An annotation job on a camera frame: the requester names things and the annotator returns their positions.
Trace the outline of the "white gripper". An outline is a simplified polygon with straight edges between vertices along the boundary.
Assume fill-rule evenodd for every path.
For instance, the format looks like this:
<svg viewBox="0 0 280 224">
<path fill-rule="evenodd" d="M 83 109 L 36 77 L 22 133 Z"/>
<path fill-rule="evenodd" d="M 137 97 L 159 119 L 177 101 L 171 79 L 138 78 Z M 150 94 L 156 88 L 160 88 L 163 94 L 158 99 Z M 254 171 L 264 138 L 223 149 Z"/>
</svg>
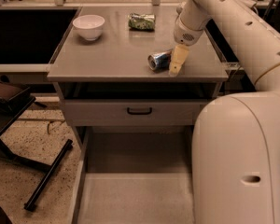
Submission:
<svg viewBox="0 0 280 224">
<path fill-rule="evenodd" d="M 189 47 L 194 45 L 203 34 L 203 30 L 191 30 L 177 17 L 174 27 L 174 39 L 178 45 L 172 51 L 171 61 L 169 64 L 169 75 L 176 77 L 189 55 Z"/>
</svg>

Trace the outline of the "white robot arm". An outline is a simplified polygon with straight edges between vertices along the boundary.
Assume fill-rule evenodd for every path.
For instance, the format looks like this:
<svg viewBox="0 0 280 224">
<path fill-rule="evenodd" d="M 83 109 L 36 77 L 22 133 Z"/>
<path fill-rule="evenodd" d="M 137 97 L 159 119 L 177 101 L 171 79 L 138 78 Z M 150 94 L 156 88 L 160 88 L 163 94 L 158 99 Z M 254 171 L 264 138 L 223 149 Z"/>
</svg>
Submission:
<svg viewBox="0 0 280 224">
<path fill-rule="evenodd" d="M 255 89 L 216 98 L 196 120 L 195 224 L 280 224 L 280 34 L 241 0 L 188 0 L 175 41 L 209 19 Z"/>
</svg>

